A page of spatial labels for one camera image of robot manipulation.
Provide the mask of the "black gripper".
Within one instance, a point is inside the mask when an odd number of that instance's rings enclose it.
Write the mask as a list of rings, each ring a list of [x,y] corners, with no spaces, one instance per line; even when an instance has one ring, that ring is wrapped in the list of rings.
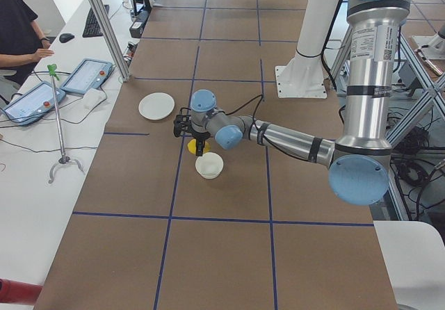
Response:
[[[204,132],[196,131],[192,127],[191,114],[183,114],[183,110],[191,111],[191,109],[187,107],[180,108],[179,114],[175,116],[175,119],[173,121],[174,124],[173,134],[177,138],[182,135],[185,135],[186,133],[191,134],[192,137],[194,137],[196,140],[195,155],[202,156],[204,153],[203,139],[209,139],[211,137],[211,134],[208,131]]]

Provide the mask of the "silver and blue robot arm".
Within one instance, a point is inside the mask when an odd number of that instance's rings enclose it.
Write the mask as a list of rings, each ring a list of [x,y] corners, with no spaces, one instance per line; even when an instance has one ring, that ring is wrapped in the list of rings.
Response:
[[[275,69],[281,98],[325,96],[321,62],[340,0],[309,0],[294,57]],[[348,0],[347,22],[352,40],[343,133],[336,140],[258,120],[255,116],[228,115],[209,90],[193,93],[188,114],[174,120],[173,133],[189,133],[201,156],[213,138],[223,149],[242,140],[271,146],[300,161],[324,165],[334,194],[345,202],[370,205],[389,187],[392,146],[386,138],[389,98],[400,27],[411,0]]]

